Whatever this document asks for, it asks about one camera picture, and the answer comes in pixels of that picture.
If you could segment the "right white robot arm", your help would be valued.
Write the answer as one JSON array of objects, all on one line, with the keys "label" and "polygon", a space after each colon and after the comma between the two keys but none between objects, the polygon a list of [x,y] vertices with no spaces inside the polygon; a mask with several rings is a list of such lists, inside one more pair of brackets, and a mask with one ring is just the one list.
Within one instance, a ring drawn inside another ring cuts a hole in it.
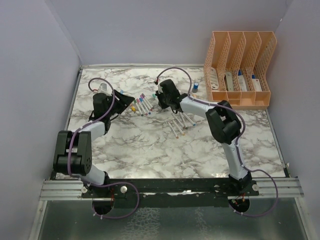
[{"label": "right white robot arm", "polygon": [[242,124],[228,101],[210,103],[181,94],[171,79],[159,83],[155,92],[161,108],[171,108],[173,113],[190,113],[207,120],[213,138],[222,145],[229,167],[230,191],[240,196],[247,191],[252,176],[245,169],[242,153],[237,143]]}]

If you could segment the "light blue capped marker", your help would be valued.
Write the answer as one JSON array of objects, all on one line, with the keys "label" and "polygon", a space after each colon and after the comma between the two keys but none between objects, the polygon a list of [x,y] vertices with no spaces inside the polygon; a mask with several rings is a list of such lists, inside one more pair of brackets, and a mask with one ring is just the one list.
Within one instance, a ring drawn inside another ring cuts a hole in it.
[{"label": "light blue capped marker", "polygon": [[191,120],[191,118],[187,114],[183,112],[182,115],[190,122],[190,124],[192,124],[192,126],[196,126],[196,123]]}]

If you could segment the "peach capped marker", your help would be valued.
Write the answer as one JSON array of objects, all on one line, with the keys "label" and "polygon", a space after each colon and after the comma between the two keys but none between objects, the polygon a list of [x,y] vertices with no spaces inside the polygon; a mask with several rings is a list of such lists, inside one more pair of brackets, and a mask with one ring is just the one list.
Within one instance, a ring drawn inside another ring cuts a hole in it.
[{"label": "peach capped marker", "polygon": [[184,131],[182,130],[182,128],[176,123],[175,120],[172,120],[172,123],[174,124],[174,126],[178,129],[178,131],[181,133],[182,136],[185,135]]}]

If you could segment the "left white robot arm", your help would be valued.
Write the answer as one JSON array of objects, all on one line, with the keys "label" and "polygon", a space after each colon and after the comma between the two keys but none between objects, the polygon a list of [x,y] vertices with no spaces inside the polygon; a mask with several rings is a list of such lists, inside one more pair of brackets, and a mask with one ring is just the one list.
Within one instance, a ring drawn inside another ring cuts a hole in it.
[{"label": "left white robot arm", "polygon": [[92,100],[93,111],[84,126],[58,133],[53,170],[92,184],[94,193],[103,198],[110,193],[110,178],[105,171],[94,166],[92,142],[108,133],[111,121],[122,114],[135,98],[115,90],[112,94],[95,93]]}]

